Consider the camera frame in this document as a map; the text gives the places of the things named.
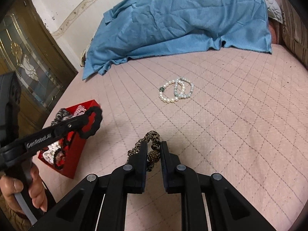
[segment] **red gift box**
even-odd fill
[[[77,107],[79,105],[84,106],[86,109],[89,109],[92,106],[98,106],[100,107],[100,105],[95,101],[95,100],[91,100],[88,102],[83,102],[80,104],[77,104],[75,106],[69,107],[66,110],[70,113],[70,114],[74,114],[74,112],[76,111]],[[92,114],[91,116],[89,116],[89,123],[84,126],[82,128],[83,132],[87,132],[91,129],[91,125],[94,122],[94,117],[95,114]],[[79,158],[81,156],[82,150],[84,149],[84,145],[86,143],[86,139],[81,139],[79,136],[78,132],[70,132],[68,135],[72,136],[72,140],[70,141],[70,147],[69,149],[66,151],[66,157],[65,157],[65,163],[63,165],[63,168],[61,170],[56,169],[54,167],[54,165],[49,164],[44,158],[43,158],[43,150],[40,151],[40,153],[38,154],[38,158],[45,163],[47,166],[51,167],[53,170],[59,172],[60,174],[73,179],[75,176],[75,172],[76,172],[76,168],[79,162]]]

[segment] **metal screw head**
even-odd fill
[[[179,164],[179,165],[177,165],[177,169],[180,170],[180,171],[184,171],[186,169],[186,166],[183,165],[183,164]]]
[[[126,165],[123,166],[123,169],[124,169],[125,171],[130,171],[130,170],[132,170],[132,168],[133,168],[133,166],[130,165],[130,164],[126,164]]]
[[[218,174],[218,173],[215,173],[215,174],[213,174],[213,178],[214,178],[215,180],[221,180],[221,179],[222,179],[222,175],[221,175],[221,174]]]
[[[87,180],[88,180],[88,181],[94,181],[94,180],[96,180],[96,175],[94,175],[94,174],[88,175],[88,176],[87,176]]]

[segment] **finger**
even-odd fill
[[[43,200],[43,203],[41,204],[40,208],[43,212],[47,212],[47,196],[46,196],[46,194],[44,196],[44,200]]]
[[[14,194],[20,193],[23,190],[23,183],[18,179],[2,176],[0,179],[0,188],[9,207],[16,212],[22,213],[23,211],[16,201]]]
[[[40,208],[45,198],[45,190],[42,189],[42,191],[32,199],[33,206],[36,208]]]
[[[32,164],[32,167],[31,167],[31,170],[30,170],[30,175],[31,175],[33,181],[36,181],[39,177],[39,170],[34,163]]]
[[[32,182],[32,184],[29,187],[29,195],[33,199],[37,197],[42,189],[44,188],[42,179],[38,177],[35,181]]]

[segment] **jewelry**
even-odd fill
[[[187,82],[191,86],[190,92],[188,94],[185,94],[186,87],[185,87],[184,82]],[[172,84],[174,84],[174,98],[164,97],[163,93],[164,93],[165,89]],[[178,91],[177,91],[178,85],[181,86],[181,92],[180,93],[178,93]],[[185,98],[191,97],[191,95],[193,93],[193,88],[194,88],[194,84],[190,80],[188,80],[184,77],[178,77],[176,80],[166,82],[166,84],[164,84],[162,87],[159,88],[159,98],[163,102],[166,102],[166,103],[177,102],[179,99],[185,99]]]
[[[179,98],[177,96],[175,96],[174,98],[168,98],[168,97],[164,97],[163,93],[165,91],[165,89],[171,85],[171,84],[175,84],[175,81],[172,80],[172,81],[169,81],[169,82],[166,82],[166,84],[164,84],[162,87],[159,88],[159,98],[163,101],[163,102],[166,102],[166,103],[174,103],[174,102],[177,102],[179,100]]]
[[[159,133],[157,133],[154,130],[151,130],[150,132],[148,132],[145,137],[143,137],[142,139],[139,139],[139,141],[135,144],[135,147],[132,150],[129,150],[127,152],[128,158],[127,158],[127,162],[129,161],[129,157],[133,154],[138,154],[140,151],[140,147],[141,147],[141,142],[142,141],[152,141],[152,151],[150,151],[147,154],[147,171],[150,172],[152,171],[154,164],[157,163],[160,158],[161,155],[159,153],[160,150],[160,145],[161,145],[161,141],[160,141],[160,136]]]
[[[189,91],[188,94],[185,94],[185,85],[184,85],[183,82],[187,82],[190,85],[190,91]],[[180,93],[177,92],[178,84],[180,84],[182,86],[182,91]],[[184,77],[179,77],[176,80],[176,83],[174,85],[174,95],[177,96],[179,99],[189,98],[189,97],[191,97],[191,95],[193,93],[193,88],[194,88],[194,84],[190,80],[188,80]]]
[[[58,149],[61,149],[59,141],[48,145],[48,150],[43,153],[43,158],[45,159],[45,161],[47,161],[49,164],[53,164],[54,154]]]
[[[63,168],[64,163],[65,163],[64,149],[59,148],[58,150],[56,150],[56,152],[54,153],[54,157],[53,157],[53,163],[56,169],[61,170]]]
[[[76,117],[76,116],[81,116],[83,115],[85,112],[86,112],[86,108],[82,105],[78,105],[77,109],[75,110],[74,112],[74,115],[73,117]]]
[[[51,122],[51,126],[58,124],[61,121],[71,119],[72,115],[66,110],[66,108],[61,108],[56,114],[55,119]]]

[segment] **wooden door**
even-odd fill
[[[22,86],[19,136],[40,130],[77,71],[46,30],[31,0],[16,0],[0,23],[0,74]]]

